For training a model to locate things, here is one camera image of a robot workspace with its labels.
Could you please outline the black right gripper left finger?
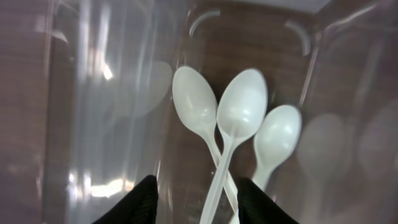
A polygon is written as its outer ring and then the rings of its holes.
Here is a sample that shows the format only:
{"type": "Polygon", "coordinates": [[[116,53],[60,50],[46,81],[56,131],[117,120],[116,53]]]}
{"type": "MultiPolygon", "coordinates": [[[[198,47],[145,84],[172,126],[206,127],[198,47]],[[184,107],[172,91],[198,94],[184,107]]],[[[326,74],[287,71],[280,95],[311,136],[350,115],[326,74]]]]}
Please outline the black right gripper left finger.
{"type": "Polygon", "coordinates": [[[147,175],[93,224],[155,224],[158,199],[157,178],[147,175]]]}

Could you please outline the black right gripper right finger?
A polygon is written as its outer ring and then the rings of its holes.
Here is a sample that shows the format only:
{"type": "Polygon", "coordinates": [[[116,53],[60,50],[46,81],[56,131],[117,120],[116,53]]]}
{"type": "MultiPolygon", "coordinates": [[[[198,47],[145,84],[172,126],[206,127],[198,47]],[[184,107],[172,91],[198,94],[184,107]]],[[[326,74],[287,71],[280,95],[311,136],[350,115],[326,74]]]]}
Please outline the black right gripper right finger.
{"type": "Polygon", "coordinates": [[[238,183],[238,209],[240,224],[299,224],[247,177],[238,183]]]}

